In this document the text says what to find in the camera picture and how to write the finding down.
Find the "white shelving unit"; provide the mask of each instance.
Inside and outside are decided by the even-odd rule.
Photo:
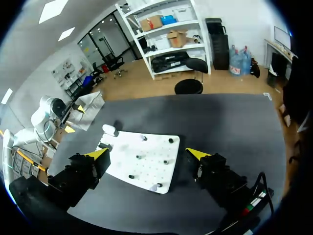
[[[202,20],[199,12],[197,12],[195,8],[195,1],[194,0],[150,0],[150,3],[143,4],[139,8],[132,9],[132,6],[127,7],[129,9],[129,12],[124,13],[123,8],[127,9],[125,6],[119,6],[118,4],[115,5],[118,12],[120,13],[123,21],[125,22],[130,34],[132,35],[141,55],[142,58],[149,70],[149,73],[152,77],[152,79],[155,78],[155,75],[164,74],[164,73],[170,73],[170,72],[178,72],[178,71],[189,71],[191,69],[187,68],[187,66],[181,66],[177,68],[173,68],[170,70],[166,70],[163,72],[155,73],[153,72],[152,66],[151,66],[151,60],[154,56],[166,54],[170,52],[185,50],[187,53],[190,53],[191,51],[197,51],[198,53],[203,53],[203,58],[205,58],[208,68],[209,68],[209,74],[211,74],[211,67],[210,67],[210,56],[209,56],[209,42],[207,41],[207,35],[205,31],[205,25],[204,21]],[[186,8],[191,7],[194,15],[194,19],[192,20],[186,20],[186,21],[180,21],[177,23],[172,23],[168,25],[164,25],[161,28],[153,29],[147,32],[141,32],[138,34],[135,34],[131,25],[130,21],[128,21],[128,17],[135,15],[138,21],[146,19],[148,17],[154,16],[154,15],[174,15],[173,10],[180,9],[180,8]],[[200,44],[192,44],[188,43],[182,48],[168,48],[168,49],[161,49],[156,51],[150,51],[146,54],[143,52],[143,49],[140,46],[139,38],[145,37],[148,43],[148,46],[153,45],[154,38],[159,37],[160,35],[166,35],[170,32],[171,29],[184,29],[184,27],[188,28],[187,31],[187,37],[192,37],[192,35],[200,35],[202,42]]]

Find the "gray tabletop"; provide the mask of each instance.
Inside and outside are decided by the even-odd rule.
[[[53,157],[55,175],[75,153],[95,150],[102,125],[118,130],[179,135],[180,150],[170,191],[156,194],[105,174],[68,213],[91,224],[138,233],[173,232],[203,235],[216,229],[225,215],[187,170],[184,149],[219,153],[252,186],[264,171],[274,190],[274,206],[282,196],[286,173],[285,144],[277,113],[262,95],[202,94],[107,101],[88,131],[67,135]],[[269,214],[267,207],[262,218]]]

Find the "wooden floor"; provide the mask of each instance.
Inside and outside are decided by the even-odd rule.
[[[101,91],[105,100],[123,100],[144,98],[152,96],[172,95],[175,94],[175,85],[184,79],[193,78],[194,72],[181,72],[176,77],[154,81],[143,60],[134,61],[124,65],[123,69],[128,72],[122,72],[122,77],[114,79],[114,73],[107,73],[107,78],[100,83],[93,92]],[[285,192],[288,190],[291,175],[296,170],[296,165],[289,165],[288,159],[293,155],[294,143],[298,140],[296,135],[296,125],[291,122],[291,126],[287,128],[281,114],[278,111],[283,103],[282,87],[286,81],[280,81],[276,89],[271,88],[266,84],[268,70],[260,68],[261,76],[256,78],[252,75],[241,77],[233,77],[228,71],[214,70],[212,67],[212,74],[205,75],[203,78],[203,94],[214,93],[242,93],[242,94],[263,94],[269,93],[272,97],[273,104],[277,110],[277,115],[281,122],[284,140],[286,144],[286,164],[287,174],[285,183]]]

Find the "black drawer unit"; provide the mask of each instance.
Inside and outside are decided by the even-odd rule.
[[[216,70],[228,70],[229,67],[229,45],[226,28],[219,18],[205,19],[211,40],[213,52],[213,66]]]

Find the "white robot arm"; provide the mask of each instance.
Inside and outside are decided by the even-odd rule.
[[[2,165],[3,178],[7,190],[9,184],[14,180],[12,148],[35,142],[49,142],[56,130],[51,119],[60,117],[65,109],[66,105],[60,99],[44,96],[40,100],[39,109],[31,117],[33,128],[25,128],[15,135],[9,130],[4,132]]]

